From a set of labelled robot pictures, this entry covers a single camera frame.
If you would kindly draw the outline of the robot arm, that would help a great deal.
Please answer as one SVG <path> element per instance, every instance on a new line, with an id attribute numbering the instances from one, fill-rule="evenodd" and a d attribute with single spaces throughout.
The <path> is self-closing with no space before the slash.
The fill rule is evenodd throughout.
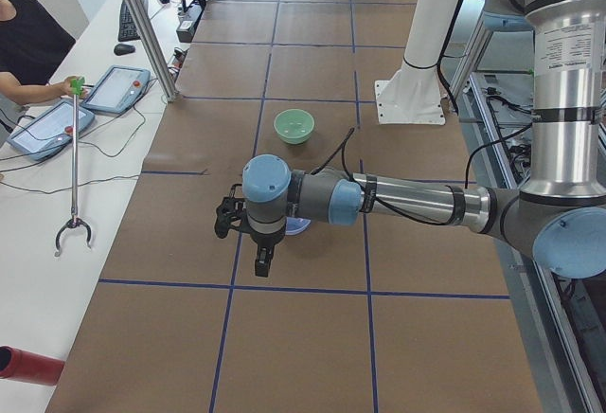
<path id="1" fill-rule="evenodd" d="M 289 218 L 350 225 L 362 213 L 433 226 L 464 225 L 507 242 L 565 278 L 605 269 L 605 188 L 597 180 L 605 0 L 487 0 L 534 29 L 531 173 L 518 189 L 425 186 L 319 168 L 293 171 L 263 154 L 242 173 L 240 229 L 257 246 L 255 273 L 270 271 Z"/>

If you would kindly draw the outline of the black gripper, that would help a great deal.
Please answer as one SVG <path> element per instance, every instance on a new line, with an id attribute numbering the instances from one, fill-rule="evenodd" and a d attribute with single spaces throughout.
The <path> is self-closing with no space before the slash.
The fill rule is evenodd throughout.
<path id="1" fill-rule="evenodd" d="M 280 229 L 276 232 L 266 234 L 253 230 L 251 239 L 258 245 L 255 258 L 255 276 L 268 277 L 271 269 L 271 262 L 274 256 L 274 246 L 279 244 L 285 236 L 285 230 Z"/>

